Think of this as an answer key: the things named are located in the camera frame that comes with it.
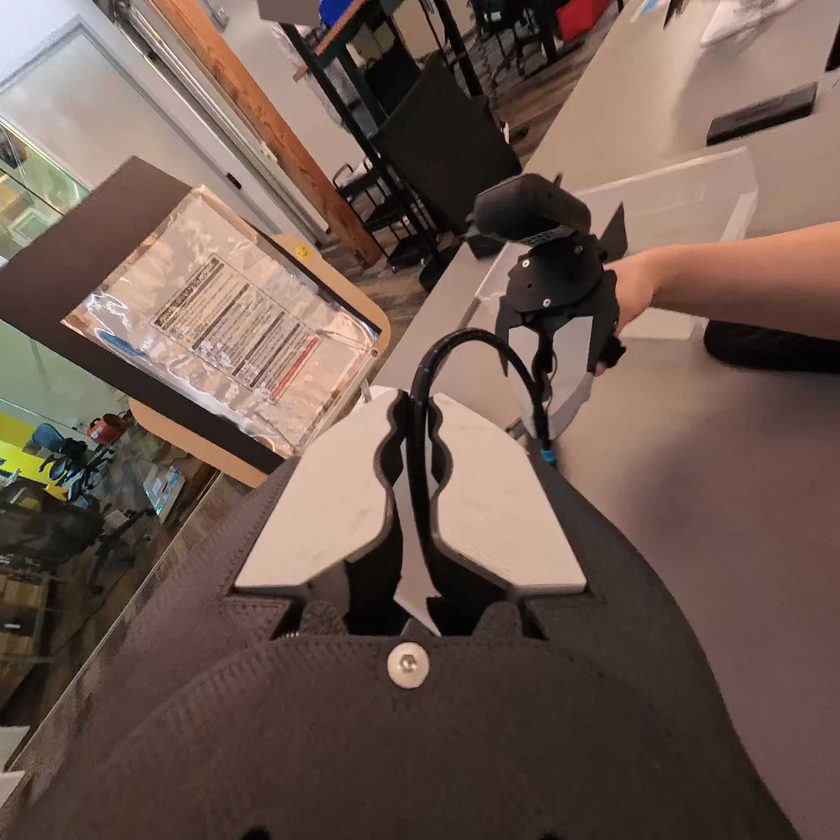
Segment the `blue office chair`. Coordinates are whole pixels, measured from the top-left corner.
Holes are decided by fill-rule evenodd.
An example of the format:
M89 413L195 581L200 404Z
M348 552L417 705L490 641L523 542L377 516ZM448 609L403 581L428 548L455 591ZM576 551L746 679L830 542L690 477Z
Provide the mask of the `blue office chair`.
M69 502L78 501L93 488L100 469L114 455L112 448L105 444L90 449L76 438L63 437L47 423L37 426L30 441L47 452L38 472L46 472L49 481L66 488Z

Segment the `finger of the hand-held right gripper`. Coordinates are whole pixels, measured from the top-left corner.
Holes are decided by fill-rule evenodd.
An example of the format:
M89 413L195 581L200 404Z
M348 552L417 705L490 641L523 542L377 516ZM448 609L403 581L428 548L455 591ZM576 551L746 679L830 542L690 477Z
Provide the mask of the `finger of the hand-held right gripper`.
M553 373L549 384L549 435L557 439L571 425L592 392L589 370L593 317L574 318L553 336Z
M540 332L528 327L512 328L508 332L507 346L528 372L530 380L538 387L541 405L549 393L549 344ZM520 376L515 364L507 361L507 380L518 404L520 419L531 438L541 442L533 419L533 404L529 388Z

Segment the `printed instruction sheet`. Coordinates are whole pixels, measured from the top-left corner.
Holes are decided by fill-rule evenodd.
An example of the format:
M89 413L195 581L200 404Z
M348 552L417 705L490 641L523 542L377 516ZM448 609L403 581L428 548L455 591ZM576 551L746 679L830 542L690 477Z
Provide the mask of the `printed instruction sheet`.
M271 404L322 344L314 329L215 253L150 325Z

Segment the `black flat box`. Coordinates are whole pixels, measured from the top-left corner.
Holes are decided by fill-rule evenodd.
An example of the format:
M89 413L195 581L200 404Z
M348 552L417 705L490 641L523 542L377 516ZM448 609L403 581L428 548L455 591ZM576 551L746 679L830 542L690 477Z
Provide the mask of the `black flat box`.
M814 109L818 82L714 118L707 132L706 147L736 140L809 117Z

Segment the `person's right hand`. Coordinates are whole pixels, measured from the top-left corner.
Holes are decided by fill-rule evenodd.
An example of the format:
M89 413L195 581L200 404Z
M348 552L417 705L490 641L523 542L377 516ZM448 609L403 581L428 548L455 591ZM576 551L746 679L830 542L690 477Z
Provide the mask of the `person's right hand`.
M652 250L612 262L609 269L616 278L615 294L619 314L615 335L638 319L652 305L658 288L658 269Z

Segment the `clear plastic organizer box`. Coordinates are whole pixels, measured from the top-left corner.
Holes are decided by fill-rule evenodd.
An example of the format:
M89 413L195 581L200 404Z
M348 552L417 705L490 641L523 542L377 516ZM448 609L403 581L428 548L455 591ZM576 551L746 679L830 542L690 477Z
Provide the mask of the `clear plastic organizer box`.
M668 245L732 242L745 238L758 205L759 185L749 149L740 146L621 181L575 191L591 211L591 231L601 238L623 204L628 256ZM525 248L506 246L478 287L472 310L495 317L508 272ZM687 340L702 318L648 309L622 339Z

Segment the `black wood-edged divider panel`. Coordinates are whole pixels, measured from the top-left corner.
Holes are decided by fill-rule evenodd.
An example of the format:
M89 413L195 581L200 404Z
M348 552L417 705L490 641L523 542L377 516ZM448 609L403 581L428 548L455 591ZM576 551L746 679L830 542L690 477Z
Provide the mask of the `black wood-edged divider panel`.
M148 237L193 188L140 158L130 158L2 270L2 320L126 394L134 419L150 433L248 487L257 487L291 456L275 455L62 324L85 293ZM290 234L267 236L247 223L284 246L305 244ZM316 272L334 289L346 291L348 299L383 327L374 367L391 339L388 318L320 254ZM366 383L372 367L321 433Z

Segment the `black elbow rest pad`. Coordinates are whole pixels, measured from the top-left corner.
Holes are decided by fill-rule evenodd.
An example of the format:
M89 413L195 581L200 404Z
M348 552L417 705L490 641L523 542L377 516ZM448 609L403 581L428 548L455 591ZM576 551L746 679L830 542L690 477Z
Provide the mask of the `black elbow rest pad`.
M756 371L839 374L839 342L746 324L709 321L703 334L709 356Z

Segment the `wooden ceiling beam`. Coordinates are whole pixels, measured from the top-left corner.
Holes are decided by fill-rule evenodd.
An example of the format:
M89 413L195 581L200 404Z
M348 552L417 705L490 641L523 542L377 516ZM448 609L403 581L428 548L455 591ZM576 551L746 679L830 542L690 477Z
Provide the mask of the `wooden ceiling beam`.
M382 256L350 205L336 192L321 167L282 118L242 61L194 1L153 5L224 90L250 126L276 156L279 168L313 206L363 268Z

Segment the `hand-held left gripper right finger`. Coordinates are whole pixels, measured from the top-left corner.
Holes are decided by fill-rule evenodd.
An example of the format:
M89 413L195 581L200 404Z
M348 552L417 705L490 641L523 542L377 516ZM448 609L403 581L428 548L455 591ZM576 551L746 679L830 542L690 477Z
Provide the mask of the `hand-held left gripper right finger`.
M495 602L583 593L585 574L527 450L443 393L429 410L438 593L474 618Z

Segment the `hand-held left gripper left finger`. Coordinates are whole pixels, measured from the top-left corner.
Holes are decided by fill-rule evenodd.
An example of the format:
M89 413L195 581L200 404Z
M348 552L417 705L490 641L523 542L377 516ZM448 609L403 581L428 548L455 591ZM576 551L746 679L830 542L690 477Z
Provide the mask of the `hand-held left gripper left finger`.
M403 567L402 472L403 393L385 388L298 459L234 592L329 602L353 622L390 605Z

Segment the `yellow panel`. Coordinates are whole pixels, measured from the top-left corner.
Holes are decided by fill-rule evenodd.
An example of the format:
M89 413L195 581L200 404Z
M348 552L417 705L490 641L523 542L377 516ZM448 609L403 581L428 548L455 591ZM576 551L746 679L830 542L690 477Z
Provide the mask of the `yellow panel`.
M25 448L37 425L1 412L1 469L10 474L18 471L20 478L44 484L51 496L65 500L67 489L50 480L47 469L39 472L45 456L39 454L39 449L35 450L35 455L31 455Z

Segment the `black metal workbench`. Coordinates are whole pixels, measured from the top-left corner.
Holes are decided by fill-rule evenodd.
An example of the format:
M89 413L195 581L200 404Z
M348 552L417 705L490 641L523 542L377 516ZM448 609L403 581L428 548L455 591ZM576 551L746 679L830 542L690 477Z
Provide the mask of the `black metal workbench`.
M436 13L440 20L443 35L437 38L437 56L444 67L456 79L465 83L465 93L479 112L491 116L487 98L449 2L419 4L433 36L437 36L437 31L431 13ZM407 61L411 61L413 67L417 68L393 20L394 12L402 5L403 2L320 2L321 22L314 34L297 35L290 39L291 47L303 61L303 68L297 72L296 80L304 77L313 79L338 116L341 119L350 117L350 122L342 121L341 124L356 140L364 136L360 146L365 153L373 150L371 140L375 132L405 98L408 80L414 79L407 71ZM369 29L373 35L382 25L393 36L394 44L381 48L381 57L372 60L374 75L383 80L378 88L372 88L368 81L369 72L350 53L350 43L363 29ZM396 223L404 226L408 236L397 242L387 257L388 264L394 271L423 265L422 285L431 289L453 256L432 256L426 250L423 235L405 213L409 201L407 189L395 182L397 197L393 198L390 187L382 180L380 169L383 165L383 162L374 163L366 155L359 171L349 169L349 177L342 183L334 177L333 185L351 209L354 209L354 201L360 194L368 193L374 186L380 188L384 202L374 207L373 213L363 220L363 226L370 233Z

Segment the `person's right forearm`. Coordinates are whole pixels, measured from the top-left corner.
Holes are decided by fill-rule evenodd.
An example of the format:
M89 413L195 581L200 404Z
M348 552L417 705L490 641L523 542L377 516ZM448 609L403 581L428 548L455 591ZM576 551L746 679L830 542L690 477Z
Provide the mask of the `person's right forearm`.
M839 223L761 238L649 250L654 307L839 338Z

